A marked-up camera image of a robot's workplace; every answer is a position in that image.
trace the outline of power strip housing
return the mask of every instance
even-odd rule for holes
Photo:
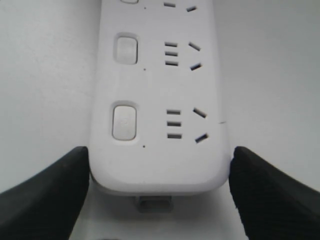
[[[102,0],[89,144],[102,189],[190,195],[227,180],[218,55],[212,0]]]

